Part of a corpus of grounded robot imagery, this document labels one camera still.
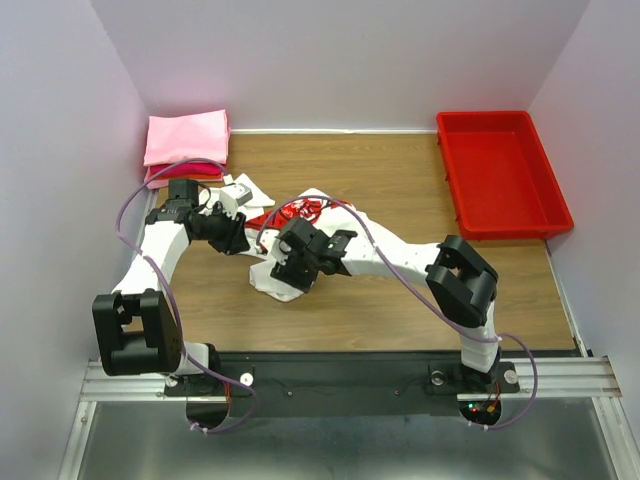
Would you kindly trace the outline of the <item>white t shirt red print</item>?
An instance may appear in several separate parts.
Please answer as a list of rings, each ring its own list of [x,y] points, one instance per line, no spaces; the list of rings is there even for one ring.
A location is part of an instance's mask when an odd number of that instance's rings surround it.
[[[280,302],[290,302],[305,294],[270,276],[277,263],[270,255],[275,238],[302,255],[319,271],[318,275],[353,276],[357,260],[371,264],[378,259],[372,223],[349,202],[311,188],[277,206],[245,174],[236,178],[226,175],[223,182],[224,186],[244,184],[253,192],[253,199],[238,212],[246,215],[249,243],[249,250],[242,254],[260,260],[249,268],[249,281],[261,293]]]

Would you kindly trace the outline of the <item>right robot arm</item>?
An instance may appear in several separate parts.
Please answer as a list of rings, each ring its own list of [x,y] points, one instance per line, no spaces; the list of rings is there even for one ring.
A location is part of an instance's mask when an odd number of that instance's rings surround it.
[[[409,244],[364,217],[335,230],[296,217],[275,236],[269,253],[276,259],[271,276],[304,293],[320,273],[400,281],[458,333],[463,384],[482,390],[496,380],[499,275],[464,238]]]

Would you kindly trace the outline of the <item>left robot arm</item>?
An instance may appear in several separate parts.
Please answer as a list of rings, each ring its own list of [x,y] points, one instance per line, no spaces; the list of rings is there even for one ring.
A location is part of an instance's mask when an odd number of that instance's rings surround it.
[[[253,194],[231,179],[200,197],[195,180],[172,180],[163,204],[145,219],[134,259],[111,293],[92,304],[101,362],[109,376],[158,373],[187,376],[199,393],[215,392],[222,382],[219,354],[206,343],[184,339],[170,280],[194,241],[234,255],[248,250],[242,207]]]

